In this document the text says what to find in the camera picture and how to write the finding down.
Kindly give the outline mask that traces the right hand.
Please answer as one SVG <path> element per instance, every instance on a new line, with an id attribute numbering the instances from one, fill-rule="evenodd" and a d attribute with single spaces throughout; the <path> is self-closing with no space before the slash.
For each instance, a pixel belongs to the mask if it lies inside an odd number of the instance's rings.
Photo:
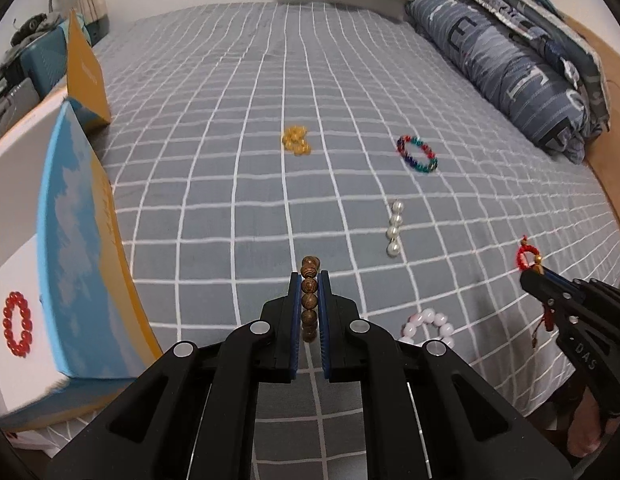
<path id="1" fill-rule="evenodd" d="M 614 420 L 602 428 L 598 402 L 591 391 L 586 389 L 568 428 L 567 451 L 578 458 L 586 457 L 600 447 L 603 434 L 610 434 L 615 429 Z"/>

